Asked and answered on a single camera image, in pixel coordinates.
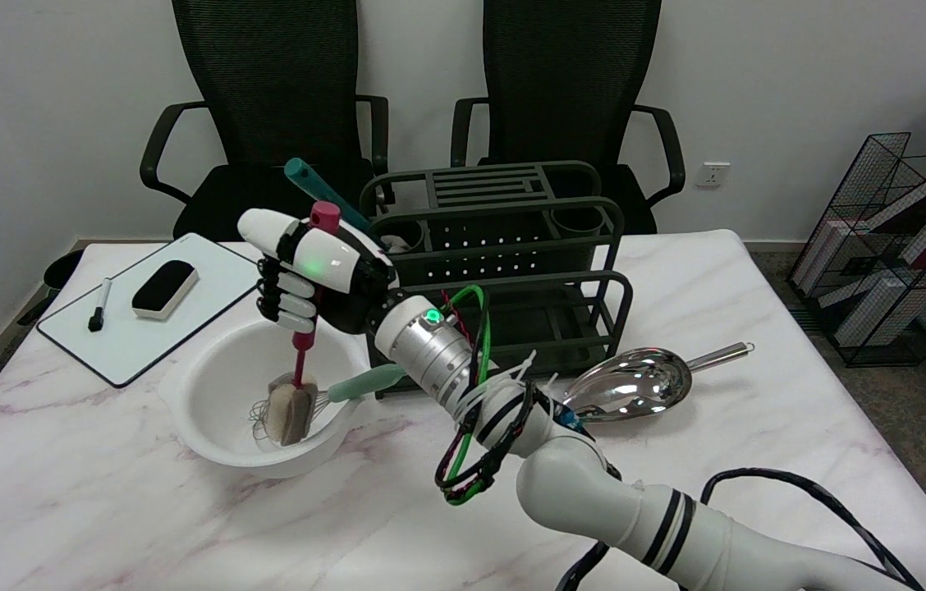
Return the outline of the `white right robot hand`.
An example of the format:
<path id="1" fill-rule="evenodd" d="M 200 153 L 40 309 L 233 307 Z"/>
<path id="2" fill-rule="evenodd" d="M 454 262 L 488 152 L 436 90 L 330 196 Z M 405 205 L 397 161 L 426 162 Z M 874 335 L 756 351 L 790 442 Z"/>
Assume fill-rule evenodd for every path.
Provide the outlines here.
<path id="1" fill-rule="evenodd" d="M 346 334 L 369 332 L 387 293 L 400 286 L 385 252 L 327 201 L 314 203 L 308 218 L 251 208 L 237 230 L 263 255 L 260 314 L 291 332 L 313 333 L 320 319 Z"/>

